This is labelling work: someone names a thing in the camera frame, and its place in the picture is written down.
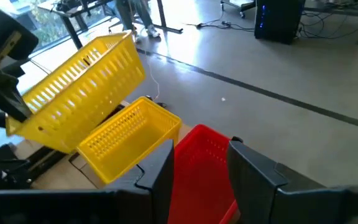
yellow basket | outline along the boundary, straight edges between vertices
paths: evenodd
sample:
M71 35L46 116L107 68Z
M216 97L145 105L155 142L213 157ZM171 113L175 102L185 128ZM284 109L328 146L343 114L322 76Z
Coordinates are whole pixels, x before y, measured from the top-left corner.
M140 97L97 127L78 152L108 184L139 163L167 139L178 141L181 119Z
M6 133L69 153L144 79L131 32L97 37L23 96L33 115Z

floor stripe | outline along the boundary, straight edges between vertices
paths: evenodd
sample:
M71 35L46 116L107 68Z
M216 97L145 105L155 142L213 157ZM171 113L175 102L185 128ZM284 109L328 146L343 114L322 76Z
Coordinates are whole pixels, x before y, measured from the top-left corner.
M291 105L298 106L300 108L304 108L306 110L310 110L310 111L313 111L315 113L319 113L321 115L325 115L325 116L328 116L330 118L334 118L336 120L343 121L343 122L346 122L348 124L353 124L355 126L358 126L358 119L357 118L352 118L352 117L346 116L344 114L340 114L340 113L337 113L337 112L326 110L324 108L320 108L318 106L311 105L309 103L305 103L305 102L302 102L302 101L299 101L299 100L296 100L296 99L293 99L293 98L289 98L287 96L283 96L283 95L280 95L278 93L274 93L272 91L264 90L262 88L259 88L259 87L256 87L256 86L241 82L239 80L224 77L224 76L219 75L217 73L203 70L202 68L190 65L190 64L185 63L185 62L178 61L178 60L176 60L174 58L167 57L167 56L164 56L162 54L158 54L158 53L155 53L155 52L149 52L149 51L142 50L142 49L137 49L137 51L139 53L142 53L142 54L145 54L145 55L148 55L148 56L162 57L162 58L166 59L166 61L169 62L169 63L173 63L175 65L185 67L185 68L187 68L187 69L189 69L189 70L191 70L193 72L198 72L198 73L206 75L208 77L215 78L217 80L221 80L222 82L230 83L230 84L236 85L238 87L245 88L247 90L254 91L256 93L260 93L260 94L263 94L265 96L274 98L276 100L280 100L282 102L286 102L286 103L289 103Z

gray floor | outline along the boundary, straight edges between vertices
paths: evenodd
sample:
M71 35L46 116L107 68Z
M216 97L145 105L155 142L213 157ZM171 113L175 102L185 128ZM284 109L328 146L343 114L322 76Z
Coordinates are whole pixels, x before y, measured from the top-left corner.
M183 24L218 18L217 0L166 0L164 4L168 23L182 26L184 33L163 33L160 41L144 37L138 47L358 119L358 34L338 40L300 39L283 45L255 40L253 33L196 30ZM153 13L153 18L157 21L158 14ZM252 27L253 18L253 11L241 19L229 6L223 17L244 27ZM334 32L342 18L327 19L324 34ZM357 26L358 18L350 17L337 35ZM91 31L81 36L82 41L107 30L99 27ZM74 52L73 43L68 41L34 60L53 70ZM157 94L148 62L160 84L159 100L168 103L169 110L184 123L204 123L225 135L239 136L251 148L322 184L358 184L357 126L207 77L163 57L140 57L148 78L128 100ZM31 64L24 68L28 75L20 80L20 91L46 76Z

person's leg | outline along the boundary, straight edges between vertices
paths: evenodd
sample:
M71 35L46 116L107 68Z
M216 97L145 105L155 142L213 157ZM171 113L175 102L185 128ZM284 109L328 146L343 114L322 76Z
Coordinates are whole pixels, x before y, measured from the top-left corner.
M113 0L106 3L108 7L113 10L118 19L122 22L125 30L133 30L134 25L132 24L131 13L128 7L123 3L123 0Z
M135 9L132 8L133 11L136 10L140 19L142 19L143 25L147 28L150 25L153 25L152 18L145 6L143 0L130 0L132 5L135 6Z

plastic basket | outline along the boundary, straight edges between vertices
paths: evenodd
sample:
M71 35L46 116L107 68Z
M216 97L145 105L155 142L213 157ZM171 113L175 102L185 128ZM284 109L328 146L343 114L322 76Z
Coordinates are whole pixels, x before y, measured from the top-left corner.
M226 164L228 144L229 138L199 124L175 147L169 224L218 224L225 217L235 202Z
M140 97L97 127L78 152L108 184L139 163L167 139L178 141L181 119Z
M131 32L97 37L23 96L33 115L6 133L69 153L144 79Z

